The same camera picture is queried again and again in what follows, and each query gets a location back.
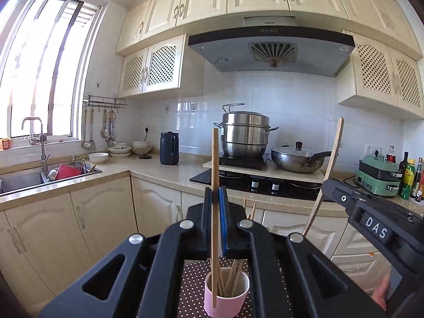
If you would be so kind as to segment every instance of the green appliance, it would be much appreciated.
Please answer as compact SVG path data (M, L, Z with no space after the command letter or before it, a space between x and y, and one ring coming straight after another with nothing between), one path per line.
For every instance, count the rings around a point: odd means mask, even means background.
M359 160L356 181L379 196L395 196L401 186L399 164L384 160L384 156L365 156Z

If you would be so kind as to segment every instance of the black pitcher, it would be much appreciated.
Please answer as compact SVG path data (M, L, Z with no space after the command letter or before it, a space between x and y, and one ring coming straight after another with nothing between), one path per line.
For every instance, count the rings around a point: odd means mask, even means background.
M177 132L160 134L160 163L175 165L180 160L179 137Z

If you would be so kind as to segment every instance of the kitchen sink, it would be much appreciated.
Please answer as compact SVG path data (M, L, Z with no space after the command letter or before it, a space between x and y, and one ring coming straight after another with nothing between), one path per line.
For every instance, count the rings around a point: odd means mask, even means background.
M13 173L7 173L5 175L0 176L0 197L4 195L13 194L15 192L42 187L51 183L62 182L64 180L84 177L87 175L94 175L95 173L101 172L101 170L95 169L93 172L88 173L91 166L86 163L83 163L82 161L71 161L64 164L79 169L80 175L53 181L47 179L48 173L51 170L57 170L62 164L49 165L49 170L47 173L44 173L41 167Z

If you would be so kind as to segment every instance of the window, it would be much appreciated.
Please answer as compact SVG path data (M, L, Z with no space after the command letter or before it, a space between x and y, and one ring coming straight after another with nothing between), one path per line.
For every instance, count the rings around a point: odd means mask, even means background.
M31 0L18 21L0 81L0 137L22 143L40 133L49 141L77 138L81 71L100 7L79 0Z

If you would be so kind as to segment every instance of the bowl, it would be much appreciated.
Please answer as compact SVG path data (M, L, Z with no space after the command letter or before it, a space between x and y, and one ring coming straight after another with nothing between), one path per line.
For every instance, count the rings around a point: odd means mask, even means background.
M150 152L150 150L152 149L152 146L147 146L147 147L132 147L131 151L132 153L138 155L138 156L142 156L143 154L147 154Z
M122 159L122 158L128 158L131 155L131 152L125 153L125 154L113 154L111 153L111 157L113 158L117 158L117 159Z
M125 154L125 153L130 153L131 151L131 146L125 146L122 149L116 148L115 146L113 147L109 147L108 151L112 154Z
M96 164L101 164L105 162L109 157L108 153L91 153L88 155L91 162L95 162Z
M133 141L132 146L136 148L145 148L149 147L149 143L147 143L146 141Z
M125 149L126 146L127 146L127 144L125 142L115 143L116 149Z

